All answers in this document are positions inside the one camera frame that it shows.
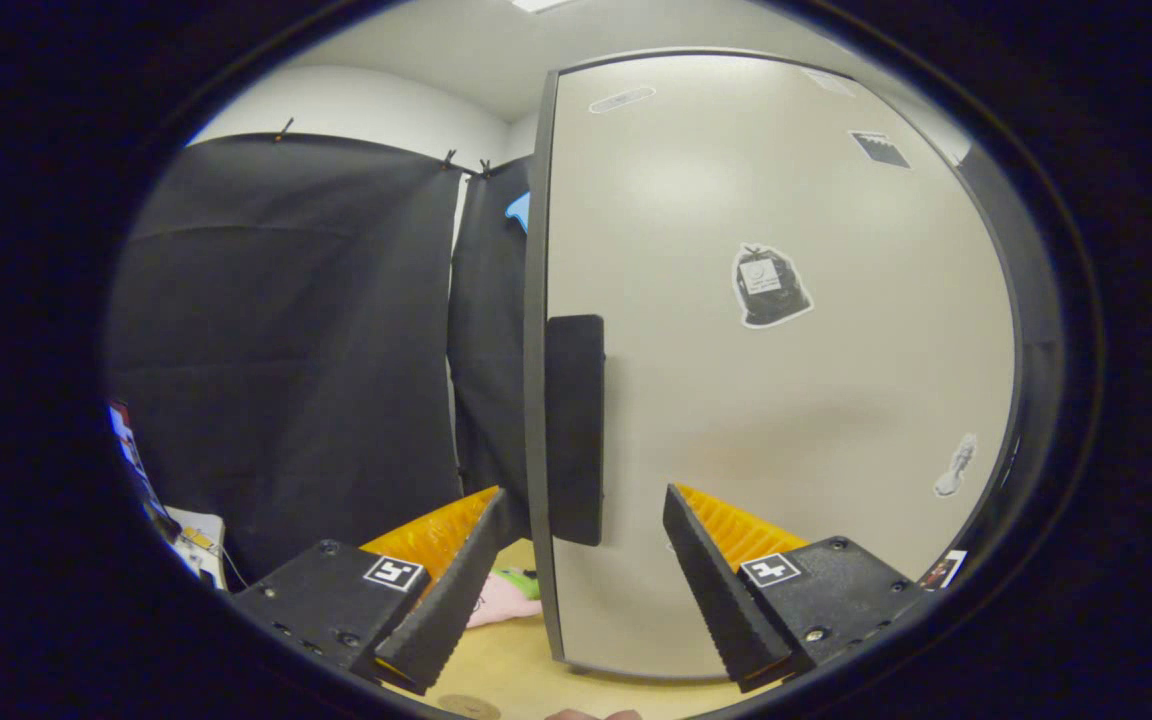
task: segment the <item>pink object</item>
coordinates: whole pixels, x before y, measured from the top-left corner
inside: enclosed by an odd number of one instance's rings
[[[492,573],[488,575],[488,582],[483,584],[483,593],[473,606],[473,614],[470,615],[467,628],[539,614],[539,600],[528,600],[526,593],[522,592],[518,585]]]

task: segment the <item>black fabric backdrop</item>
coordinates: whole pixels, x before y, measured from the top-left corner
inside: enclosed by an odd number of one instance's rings
[[[526,233],[505,210],[526,192],[530,158],[475,176],[452,258],[447,356],[467,488],[526,498],[522,438],[522,260]]]
[[[447,278],[460,172],[339,137],[180,152],[128,241],[106,331],[168,505],[214,511],[248,579],[461,497]]]

